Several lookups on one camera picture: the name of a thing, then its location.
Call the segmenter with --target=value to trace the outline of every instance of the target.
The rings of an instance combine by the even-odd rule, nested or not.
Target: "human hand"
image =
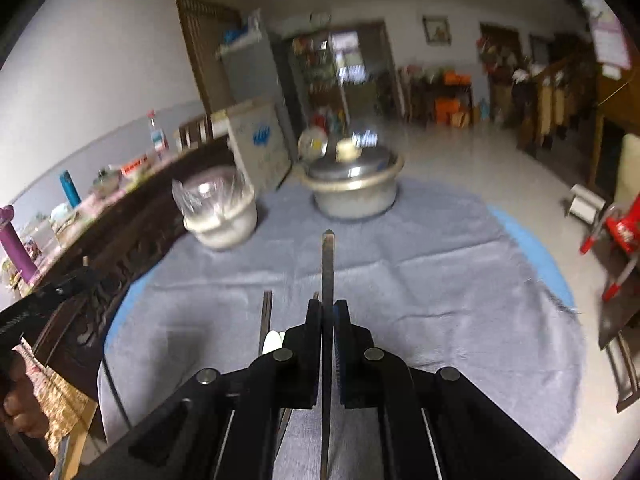
[[[0,420],[11,424],[26,436],[41,438],[49,430],[49,419],[33,395],[33,383],[26,375],[22,356],[15,351],[12,353],[9,378],[14,382],[14,387],[2,401]]]

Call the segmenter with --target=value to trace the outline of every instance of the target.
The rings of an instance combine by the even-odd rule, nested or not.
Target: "carved wood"
[[[65,251],[42,283],[78,268],[83,256],[89,258],[100,281],[87,293],[61,304],[37,341],[29,341],[41,363],[97,400],[98,368],[113,317],[131,284],[158,263],[185,232],[171,181],[233,163],[226,138],[205,143],[123,197]]]

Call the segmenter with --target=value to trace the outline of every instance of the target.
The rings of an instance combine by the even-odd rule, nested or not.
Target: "blue logo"
[[[271,129],[268,126],[260,126],[257,132],[254,133],[254,145],[266,146],[269,142],[269,136],[271,135]]]

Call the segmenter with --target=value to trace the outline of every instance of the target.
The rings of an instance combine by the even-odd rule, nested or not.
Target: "plastic wrap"
[[[232,166],[219,166],[204,171],[182,184],[173,182],[174,200],[190,221],[217,218],[223,221],[253,191],[244,176]]]

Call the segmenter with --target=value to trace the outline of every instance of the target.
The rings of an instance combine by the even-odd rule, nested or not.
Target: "chair leg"
[[[611,204],[609,207],[607,207],[606,211],[602,214],[602,216],[598,220],[598,223],[594,225],[593,229],[591,230],[591,234],[587,237],[587,239],[581,245],[580,252],[582,254],[586,254],[591,250],[591,248],[593,247],[593,244],[595,243],[595,241],[598,239],[598,236],[600,236],[600,233],[602,232],[602,228],[604,227],[604,221],[607,218],[609,218],[611,215],[613,215],[613,213],[619,210],[620,210],[620,207],[615,204]]]
[[[626,264],[625,269],[620,273],[615,282],[611,284],[611,286],[605,291],[602,295],[602,301],[607,302],[611,300],[620,290],[620,287],[625,282],[625,280],[629,277],[631,272],[634,270],[634,267],[638,263],[638,253],[634,253],[629,260],[629,263]]]

